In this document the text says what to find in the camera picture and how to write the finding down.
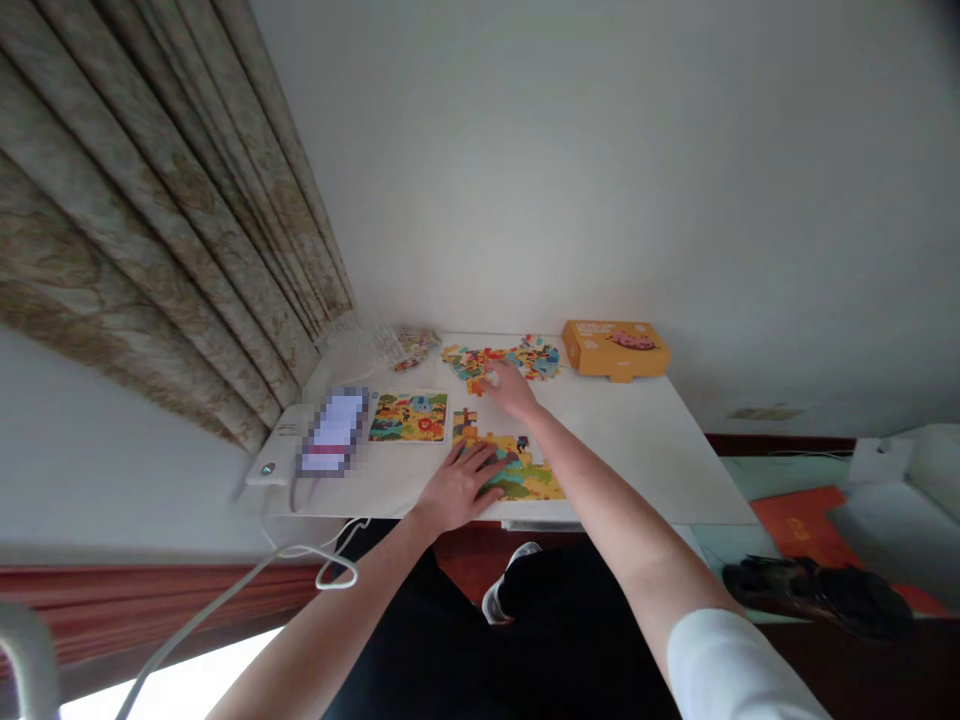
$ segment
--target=assembled puzzle section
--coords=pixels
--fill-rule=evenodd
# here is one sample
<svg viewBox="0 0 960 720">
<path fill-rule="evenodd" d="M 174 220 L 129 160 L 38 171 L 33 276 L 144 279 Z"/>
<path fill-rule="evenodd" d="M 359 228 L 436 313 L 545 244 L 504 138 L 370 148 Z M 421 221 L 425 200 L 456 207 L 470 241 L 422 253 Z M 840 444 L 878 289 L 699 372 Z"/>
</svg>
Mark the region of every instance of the assembled puzzle section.
<svg viewBox="0 0 960 720">
<path fill-rule="evenodd" d="M 477 397 L 483 396 L 480 383 L 489 379 L 483 368 L 491 360 L 512 362 L 527 380 L 547 380 L 560 374 L 560 351 L 539 335 L 525 335 L 518 346 L 506 350 L 471 350 L 462 345 L 450 345 L 443 349 L 442 356 L 457 377 L 467 381 L 467 392 Z"/>
<path fill-rule="evenodd" d="M 526 435 L 494 435 L 488 432 L 480 434 L 476 410 L 461 408 L 453 413 L 453 442 L 461 438 L 466 447 L 477 442 L 486 442 L 497 446 L 497 459 L 506 459 L 507 466 L 497 473 L 484 487 L 503 489 L 500 501 L 512 500 L 564 500 L 566 495 L 560 489 L 560 483 L 553 476 L 550 463 L 544 458 L 535 463 L 531 454 L 530 441 Z"/>
<path fill-rule="evenodd" d="M 377 411 L 371 442 L 442 443 L 446 438 L 447 394 L 438 390 L 375 392 Z"/>
</svg>

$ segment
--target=phone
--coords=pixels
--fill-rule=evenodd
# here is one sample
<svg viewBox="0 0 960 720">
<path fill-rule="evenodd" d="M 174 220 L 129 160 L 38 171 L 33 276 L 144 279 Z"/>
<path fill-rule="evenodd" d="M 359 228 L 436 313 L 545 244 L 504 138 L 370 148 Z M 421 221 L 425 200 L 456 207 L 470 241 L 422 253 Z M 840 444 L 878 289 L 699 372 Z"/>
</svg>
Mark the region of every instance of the phone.
<svg viewBox="0 0 960 720">
<path fill-rule="evenodd" d="M 330 390 L 297 454 L 297 477 L 342 478 L 356 455 L 370 408 L 365 387 Z"/>
</svg>

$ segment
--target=puzzle piece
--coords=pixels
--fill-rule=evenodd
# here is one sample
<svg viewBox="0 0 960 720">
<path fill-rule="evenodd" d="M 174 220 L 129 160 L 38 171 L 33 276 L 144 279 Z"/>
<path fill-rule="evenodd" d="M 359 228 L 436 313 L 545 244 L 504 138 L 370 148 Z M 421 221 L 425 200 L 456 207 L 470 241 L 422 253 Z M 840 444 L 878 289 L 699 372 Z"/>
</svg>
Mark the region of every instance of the puzzle piece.
<svg viewBox="0 0 960 720">
<path fill-rule="evenodd" d="M 450 345 L 441 353 L 443 361 L 457 377 L 467 382 L 467 392 L 483 396 L 481 380 L 488 379 L 483 367 L 491 360 L 505 360 L 516 365 L 527 380 L 547 380 L 560 374 L 560 351 L 544 342 L 539 335 L 525 335 L 520 345 L 506 350 L 484 348 L 471 350 Z"/>
<path fill-rule="evenodd" d="M 499 487 L 504 491 L 500 502 L 512 500 L 563 500 L 563 490 L 553 476 L 550 463 L 533 462 L 530 439 L 526 435 L 480 435 L 476 410 L 462 408 L 453 413 L 453 442 L 463 439 L 466 447 L 486 442 L 497 447 L 497 459 L 506 460 L 506 467 L 493 476 L 484 487 Z"/>
</svg>

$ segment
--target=left hand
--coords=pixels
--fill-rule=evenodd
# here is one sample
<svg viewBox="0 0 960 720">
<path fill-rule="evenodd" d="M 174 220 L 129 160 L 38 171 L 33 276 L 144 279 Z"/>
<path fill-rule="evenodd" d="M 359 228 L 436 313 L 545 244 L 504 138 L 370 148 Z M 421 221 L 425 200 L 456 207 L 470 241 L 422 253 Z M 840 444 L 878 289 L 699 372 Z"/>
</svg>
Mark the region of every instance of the left hand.
<svg viewBox="0 0 960 720">
<path fill-rule="evenodd" d="M 437 537 L 466 525 L 503 496 L 502 489 L 491 488 L 477 497 L 483 484 L 506 467 L 506 460 L 483 466 L 497 446 L 478 442 L 463 451 L 464 445 L 461 440 L 453 446 L 410 511 Z"/>
</svg>

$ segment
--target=hand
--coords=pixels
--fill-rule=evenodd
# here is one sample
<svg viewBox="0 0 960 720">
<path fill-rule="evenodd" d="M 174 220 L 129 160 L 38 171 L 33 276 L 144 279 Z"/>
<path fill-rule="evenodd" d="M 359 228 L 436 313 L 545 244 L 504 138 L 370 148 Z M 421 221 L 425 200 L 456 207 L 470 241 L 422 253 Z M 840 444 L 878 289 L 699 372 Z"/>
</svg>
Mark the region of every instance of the hand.
<svg viewBox="0 0 960 720">
<path fill-rule="evenodd" d="M 478 442 L 461 455 L 465 444 L 461 440 L 454 445 L 410 511 L 435 537 L 466 525 L 503 496 L 501 488 L 491 488 L 477 497 L 483 484 L 507 464 L 498 460 L 484 467 L 497 446 Z"/>
<path fill-rule="evenodd" d="M 526 422 L 527 418 L 540 409 L 540 403 L 533 396 L 530 383 L 520 374 L 517 366 L 503 360 L 493 360 L 484 367 L 487 372 L 496 372 L 500 378 L 500 387 L 494 387 L 486 380 L 480 381 L 483 394 L 497 404 L 508 415 Z"/>
</svg>

